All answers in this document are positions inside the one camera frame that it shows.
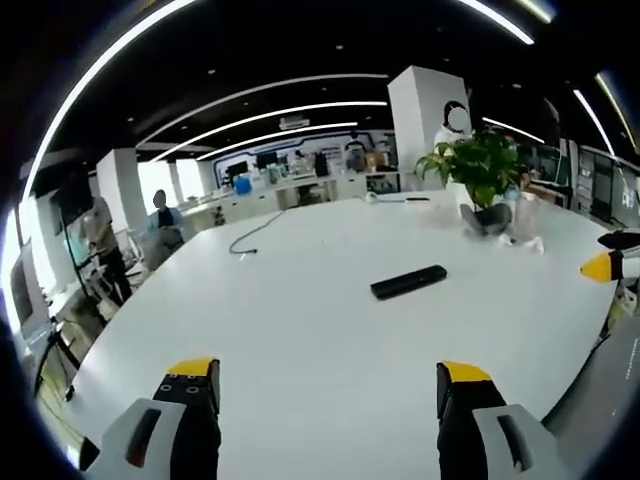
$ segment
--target seated person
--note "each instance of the seated person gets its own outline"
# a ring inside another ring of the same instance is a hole
[[[167,207],[167,195],[164,190],[156,192],[153,204],[158,210],[149,216],[147,231],[152,237],[146,262],[147,268],[152,272],[184,245],[184,220],[177,208]]]

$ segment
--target potted plant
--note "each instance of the potted plant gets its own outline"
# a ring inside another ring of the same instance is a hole
[[[511,140],[494,130],[474,133],[468,139],[436,145],[433,153],[418,160],[416,174],[424,179],[425,172],[433,170],[439,174],[444,185],[449,179],[464,184],[474,204],[472,213],[475,213],[474,217],[480,224],[498,220],[504,223],[504,219],[498,218],[506,214],[504,209],[497,209],[500,213],[498,216],[495,215],[496,211],[491,214],[481,212],[493,205],[496,195],[502,195],[509,187],[520,184],[524,163],[513,147]],[[462,207],[461,213],[469,221],[469,214]]]

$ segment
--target white table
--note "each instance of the white table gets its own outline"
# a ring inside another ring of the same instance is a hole
[[[224,479],[438,478],[442,360],[483,368],[509,403],[542,418],[613,298],[613,284],[579,272],[604,229],[541,203],[540,256],[434,222],[434,208],[291,210],[239,245],[259,249],[245,257],[229,244],[265,217],[200,233],[98,338],[74,380],[72,424],[99,445],[169,367],[203,355],[221,360]],[[445,281],[384,302],[370,292],[432,264]]]

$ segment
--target black ceiling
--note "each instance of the black ceiling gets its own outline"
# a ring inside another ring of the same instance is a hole
[[[551,144],[557,143],[559,133],[566,133],[580,143],[605,149],[572,94],[573,88],[580,88],[616,152],[633,160],[631,144],[621,135],[622,125],[594,76],[608,69],[622,84],[637,84],[635,70],[627,66],[633,58],[631,38],[639,18],[631,9],[637,7],[623,11],[613,5],[595,8],[583,5],[588,2],[556,1],[558,14],[545,25],[512,0],[483,2],[521,26],[535,45],[522,44],[455,0],[198,0],[145,33],[109,64],[71,109],[50,151],[81,147],[85,153],[79,160],[91,163],[110,148],[134,146],[185,113],[249,88],[311,75],[375,73],[392,79],[407,66],[419,65],[463,77],[472,91],[476,122],[477,117],[488,116]],[[105,18],[112,20],[113,32],[117,3],[111,3],[102,19],[103,24]],[[152,8],[162,3],[166,2],[157,1]],[[85,28],[84,36],[78,38],[105,37],[108,29],[96,28],[100,23],[95,11],[82,11],[93,19],[94,28],[88,32]],[[94,50],[95,57],[99,50]],[[74,64],[65,72],[77,69]],[[151,141],[179,143],[226,123],[283,108],[388,100],[388,81],[323,80],[264,90],[205,110]],[[547,100],[559,111],[560,128],[566,132],[558,132]],[[314,124],[356,120],[362,122],[361,128],[392,127],[385,108],[339,108],[309,116]],[[29,145],[18,150],[24,161],[35,154],[43,123],[35,122],[37,128],[26,139]],[[225,146],[273,133],[277,123],[278,118],[255,122],[198,144]]]

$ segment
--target office desk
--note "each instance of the office desk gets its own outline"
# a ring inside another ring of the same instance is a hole
[[[584,364],[614,285],[580,275],[605,230],[542,203],[545,255],[438,226],[430,205],[354,199],[198,234],[118,311],[66,405],[100,444],[180,360],[221,361],[225,479],[438,478],[436,363],[470,362],[542,418]],[[443,282],[384,302],[369,285],[433,264]]]

